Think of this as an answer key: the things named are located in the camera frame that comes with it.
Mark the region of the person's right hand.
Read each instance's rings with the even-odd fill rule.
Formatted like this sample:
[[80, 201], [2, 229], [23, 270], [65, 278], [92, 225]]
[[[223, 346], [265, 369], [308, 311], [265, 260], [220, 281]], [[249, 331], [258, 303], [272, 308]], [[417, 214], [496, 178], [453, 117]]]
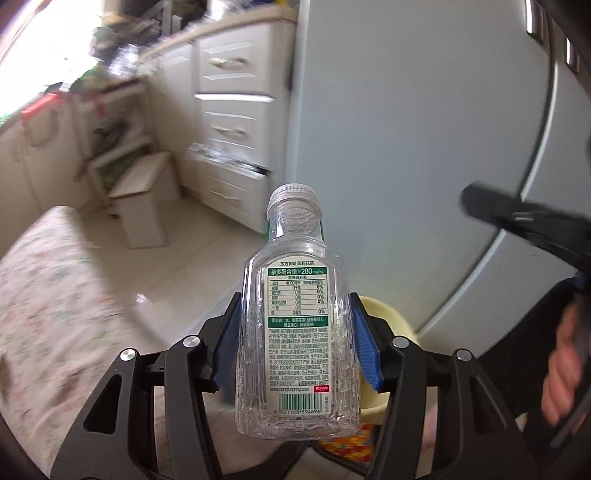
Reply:
[[578, 318], [579, 305], [572, 303], [562, 314], [556, 330], [556, 347], [549, 357], [548, 373], [543, 383], [541, 410], [552, 427], [571, 412], [575, 392], [582, 379], [582, 362], [574, 348]]

